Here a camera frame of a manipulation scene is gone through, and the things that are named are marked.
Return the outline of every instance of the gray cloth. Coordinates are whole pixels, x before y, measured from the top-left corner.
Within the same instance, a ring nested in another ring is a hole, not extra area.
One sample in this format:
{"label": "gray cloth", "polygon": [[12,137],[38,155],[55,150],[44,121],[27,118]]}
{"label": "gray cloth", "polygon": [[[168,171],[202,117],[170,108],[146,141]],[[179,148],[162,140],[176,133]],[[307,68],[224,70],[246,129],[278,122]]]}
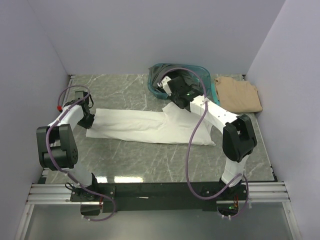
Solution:
{"label": "gray cloth", "polygon": [[[182,64],[164,63],[162,65],[157,64],[149,68],[151,85],[155,90],[157,90],[158,88],[157,83],[165,77],[164,73],[174,68],[185,68],[185,66]],[[182,77],[185,80],[186,84],[188,84],[189,86],[202,91],[202,88],[200,88],[199,81],[196,80],[197,78],[192,73],[185,70],[176,70],[166,74],[166,76],[169,76],[170,78],[173,78],[171,76],[175,77],[175,75]]]}

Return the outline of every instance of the white garment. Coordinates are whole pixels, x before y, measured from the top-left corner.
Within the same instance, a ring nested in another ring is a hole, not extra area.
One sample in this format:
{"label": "white garment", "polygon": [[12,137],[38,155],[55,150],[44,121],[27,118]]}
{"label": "white garment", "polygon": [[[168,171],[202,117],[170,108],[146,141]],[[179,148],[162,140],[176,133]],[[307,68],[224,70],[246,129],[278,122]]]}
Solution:
{"label": "white garment", "polygon": [[[180,109],[173,102],[162,111],[98,108],[86,136],[143,143],[187,144],[200,116]],[[208,122],[202,122],[192,143],[215,146],[210,136],[211,127]]]}

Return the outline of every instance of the white wall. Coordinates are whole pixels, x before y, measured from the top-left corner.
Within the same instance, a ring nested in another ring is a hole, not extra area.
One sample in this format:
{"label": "white wall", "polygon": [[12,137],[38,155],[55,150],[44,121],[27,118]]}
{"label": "white wall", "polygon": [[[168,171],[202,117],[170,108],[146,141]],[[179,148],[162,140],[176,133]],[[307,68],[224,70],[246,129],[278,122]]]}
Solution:
{"label": "white wall", "polygon": [[38,180],[36,129],[57,115],[68,75],[27,0],[0,1],[0,233],[16,234]]}
{"label": "white wall", "polygon": [[286,0],[247,74],[275,173],[303,239],[320,239],[320,1]]}
{"label": "white wall", "polygon": [[285,0],[29,0],[69,74],[247,73]]}

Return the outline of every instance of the folded brown cloth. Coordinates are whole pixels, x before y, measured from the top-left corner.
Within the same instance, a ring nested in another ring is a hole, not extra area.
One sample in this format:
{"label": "folded brown cloth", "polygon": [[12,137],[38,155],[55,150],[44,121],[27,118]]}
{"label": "folded brown cloth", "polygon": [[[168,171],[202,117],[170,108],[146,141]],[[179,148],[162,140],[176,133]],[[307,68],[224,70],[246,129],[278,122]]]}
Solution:
{"label": "folded brown cloth", "polygon": [[258,90],[248,81],[219,76],[214,79],[220,106],[232,113],[256,113],[262,111]]}

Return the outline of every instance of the gray marble surface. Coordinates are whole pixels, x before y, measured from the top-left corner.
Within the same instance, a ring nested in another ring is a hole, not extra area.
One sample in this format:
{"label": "gray marble surface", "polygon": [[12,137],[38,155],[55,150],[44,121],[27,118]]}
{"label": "gray marble surface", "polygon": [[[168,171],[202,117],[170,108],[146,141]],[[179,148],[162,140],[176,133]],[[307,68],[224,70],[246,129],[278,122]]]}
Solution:
{"label": "gray marble surface", "polygon": [[[242,80],[241,75],[231,75]],[[155,98],[147,88],[147,74],[74,75],[71,85],[90,88],[95,113],[101,109],[130,109],[161,112],[168,100]],[[67,99],[74,98],[72,88]],[[273,181],[274,177],[254,114],[249,114],[258,141],[246,162],[245,174],[250,181]],[[154,144],[117,139],[86,137],[86,129],[76,126],[74,138],[79,161],[102,182],[184,182],[187,144]],[[194,182],[218,181],[226,156],[222,150],[222,134],[212,128],[216,146],[193,145],[189,158],[189,176]],[[57,171],[49,171],[46,183],[62,184],[70,180]]]}

